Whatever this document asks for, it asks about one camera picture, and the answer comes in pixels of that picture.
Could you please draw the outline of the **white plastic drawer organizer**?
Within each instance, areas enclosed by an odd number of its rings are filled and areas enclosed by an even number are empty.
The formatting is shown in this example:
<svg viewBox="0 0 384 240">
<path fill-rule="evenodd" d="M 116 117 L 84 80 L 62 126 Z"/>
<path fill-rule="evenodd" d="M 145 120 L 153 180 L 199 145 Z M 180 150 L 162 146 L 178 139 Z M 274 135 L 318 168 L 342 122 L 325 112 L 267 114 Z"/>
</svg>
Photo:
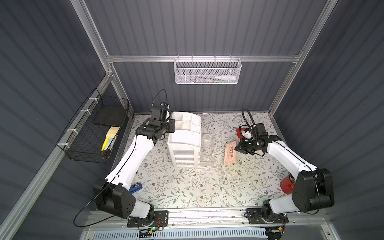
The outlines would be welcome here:
<svg viewBox="0 0 384 240">
<path fill-rule="evenodd" d="M 188 112 L 173 112 L 175 132 L 168 136 L 168 148 L 174 167 L 197 168 L 201 158 L 201 117 Z"/>
</svg>

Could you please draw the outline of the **clear plastic drawer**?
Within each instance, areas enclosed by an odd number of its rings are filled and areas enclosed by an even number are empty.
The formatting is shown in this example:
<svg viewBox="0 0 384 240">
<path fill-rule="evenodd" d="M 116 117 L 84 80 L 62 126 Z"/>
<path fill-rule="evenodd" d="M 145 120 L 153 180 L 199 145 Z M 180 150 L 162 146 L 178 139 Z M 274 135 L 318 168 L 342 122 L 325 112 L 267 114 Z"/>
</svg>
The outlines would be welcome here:
<svg viewBox="0 0 384 240">
<path fill-rule="evenodd" d="M 212 133 L 202 133 L 201 154 L 199 164 L 203 167 L 213 167 L 215 160 L 213 157 L 215 151 L 214 136 Z"/>
</svg>

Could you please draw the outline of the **red postcard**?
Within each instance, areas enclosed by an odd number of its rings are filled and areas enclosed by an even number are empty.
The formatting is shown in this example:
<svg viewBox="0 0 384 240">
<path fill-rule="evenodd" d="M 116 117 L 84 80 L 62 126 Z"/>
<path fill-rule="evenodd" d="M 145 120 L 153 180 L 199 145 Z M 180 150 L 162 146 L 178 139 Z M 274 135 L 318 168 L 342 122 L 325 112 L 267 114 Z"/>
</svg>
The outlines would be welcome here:
<svg viewBox="0 0 384 240">
<path fill-rule="evenodd" d="M 237 137 L 238 137 L 238 139 L 242 139 L 243 137 L 242 137 L 242 134 L 241 134 L 241 132 L 243 132 L 245 129 L 244 128 L 237 128 L 236 129 L 236 133 L 237 133 Z"/>
</svg>

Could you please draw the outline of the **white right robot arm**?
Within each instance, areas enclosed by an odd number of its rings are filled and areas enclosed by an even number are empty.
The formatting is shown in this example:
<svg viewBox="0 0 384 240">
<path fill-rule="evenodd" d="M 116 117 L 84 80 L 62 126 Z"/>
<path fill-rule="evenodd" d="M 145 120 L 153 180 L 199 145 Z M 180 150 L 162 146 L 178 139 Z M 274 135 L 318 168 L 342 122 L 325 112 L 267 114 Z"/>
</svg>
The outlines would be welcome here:
<svg viewBox="0 0 384 240">
<path fill-rule="evenodd" d="M 307 213 L 330 208 L 335 204 L 333 178 L 327 169 L 310 164 L 277 135 L 269 135 L 264 124 L 240 126 L 241 136 L 235 150 L 255 155 L 259 151 L 278 160 L 295 181 L 293 192 L 278 199 L 265 201 L 262 212 L 265 217 L 293 212 Z"/>
</svg>

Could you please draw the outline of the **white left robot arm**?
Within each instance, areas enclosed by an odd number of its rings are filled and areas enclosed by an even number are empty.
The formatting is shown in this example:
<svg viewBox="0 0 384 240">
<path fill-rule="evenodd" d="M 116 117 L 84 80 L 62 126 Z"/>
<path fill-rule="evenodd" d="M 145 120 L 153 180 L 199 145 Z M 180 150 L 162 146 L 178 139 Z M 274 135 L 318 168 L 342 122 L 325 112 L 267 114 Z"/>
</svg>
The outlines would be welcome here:
<svg viewBox="0 0 384 240">
<path fill-rule="evenodd" d="M 144 158 L 158 140 L 176 130 L 170 107 L 161 103 L 153 107 L 151 116 L 135 131 L 135 138 L 117 166 L 94 184 L 95 202 L 98 210 L 122 219 L 139 218 L 151 223 L 155 217 L 154 206 L 136 199 L 130 188 Z"/>
</svg>

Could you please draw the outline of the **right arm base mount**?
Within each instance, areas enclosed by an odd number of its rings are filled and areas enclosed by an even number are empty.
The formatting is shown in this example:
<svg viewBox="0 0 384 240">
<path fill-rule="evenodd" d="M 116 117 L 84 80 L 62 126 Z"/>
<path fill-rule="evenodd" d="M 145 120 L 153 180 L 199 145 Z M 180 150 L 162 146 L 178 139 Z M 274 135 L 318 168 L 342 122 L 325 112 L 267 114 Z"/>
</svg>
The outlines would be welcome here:
<svg viewBox="0 0 384 240">
<path fill-rule="evenodd" d="M 249 224 L 287 224 L 289 219 L 284 214 L 275 214 L 269 208 L 247 208 L 243 216 Z"/>
</svg>

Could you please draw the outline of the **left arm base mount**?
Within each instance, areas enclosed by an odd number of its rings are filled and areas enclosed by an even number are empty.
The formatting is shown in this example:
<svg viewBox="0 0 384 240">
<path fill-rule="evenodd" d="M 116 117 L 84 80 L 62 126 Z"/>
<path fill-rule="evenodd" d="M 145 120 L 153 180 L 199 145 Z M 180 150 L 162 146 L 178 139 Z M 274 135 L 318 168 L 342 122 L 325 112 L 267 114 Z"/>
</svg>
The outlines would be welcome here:
<svg viewBox="0 0 384 240">
<path fill-rule="evenodd" d="M 152 211 L 146 218 L 129 217 L 128 228 L 152 228 L 167 227 L 169 220 L 169 211 Z"/>
</svg>

